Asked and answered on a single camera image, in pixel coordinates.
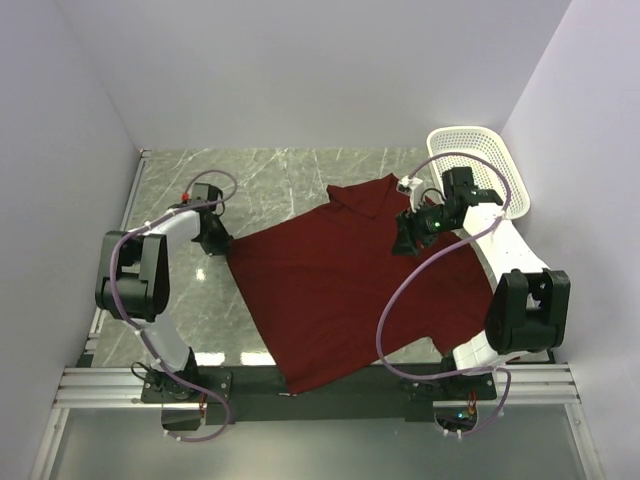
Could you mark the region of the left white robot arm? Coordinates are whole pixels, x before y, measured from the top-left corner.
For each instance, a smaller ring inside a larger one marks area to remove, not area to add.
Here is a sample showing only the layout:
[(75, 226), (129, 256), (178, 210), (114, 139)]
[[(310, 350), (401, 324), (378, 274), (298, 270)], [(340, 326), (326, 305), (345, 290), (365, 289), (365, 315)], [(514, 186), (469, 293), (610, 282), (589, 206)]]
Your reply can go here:
[(197, 395), (200, 378), (195, 354), (168, 311), (169, 260), (186, 243), (209, 257), (226, 255), (232, 236), (221, 222), (224, 212), (222, 190), (197, 183), (160, 219), (135, 231), (109, 231), (102, 241), (96, 305), (133, 330), (150, 357), (148, 381), (164, 383), (179, 402)]

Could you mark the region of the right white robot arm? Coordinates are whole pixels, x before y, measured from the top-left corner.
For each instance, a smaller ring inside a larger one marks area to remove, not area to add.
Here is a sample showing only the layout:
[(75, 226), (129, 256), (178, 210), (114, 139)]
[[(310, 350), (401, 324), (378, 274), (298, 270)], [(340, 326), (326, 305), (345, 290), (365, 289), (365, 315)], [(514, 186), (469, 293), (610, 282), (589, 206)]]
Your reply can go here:
[(445, 200), (429, 206), (423, 180), (414, 173), (402, 177), (399, 192), (409, 206), (396, 218), (395, 251), (415, 253), (421, 240), (432, 240), (445, 231), (462, 228), (467, 236), (429, 256), (397, 288), (387, 302), (376, 327), (378, 356), (385, 355), (385, 327), (395, 303), (424, 273), (441, 266), (471, 244), (476, 245), (497, 282), (490, 302), (483, 307), (482, 330), (451, 351), (453, 365), (439, 374), (444, 395), (460, 399), (474, 386), (473, 375), (498, 370), (509, 360), (562, 344), (571, 281), (563, 270), (552, 270), (528, 247), (508, 218), (514, 192), (500, 171), (502, 187), (482, 188), (469, 166), (442, 174)]

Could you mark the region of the dark red polo shirt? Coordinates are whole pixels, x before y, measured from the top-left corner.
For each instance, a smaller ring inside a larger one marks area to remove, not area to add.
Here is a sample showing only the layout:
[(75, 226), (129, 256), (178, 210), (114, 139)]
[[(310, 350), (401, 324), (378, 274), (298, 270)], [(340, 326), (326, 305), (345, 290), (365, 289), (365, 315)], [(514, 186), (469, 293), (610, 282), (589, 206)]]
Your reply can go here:
[[(394, 256), (406, 209), (386, 176), (329, 186), (325, 204), (231, 244), (228, 265), (287, 389), (300, 394), (376, 361), (378, 321), (400, 284), (429, 256), (459, 241), (444, 233), (418, 256)], [(440, 353), (483, 328), (492, 289), (465, 246), (423, 274), (395, 303), (385, 355), (422, 338)]]

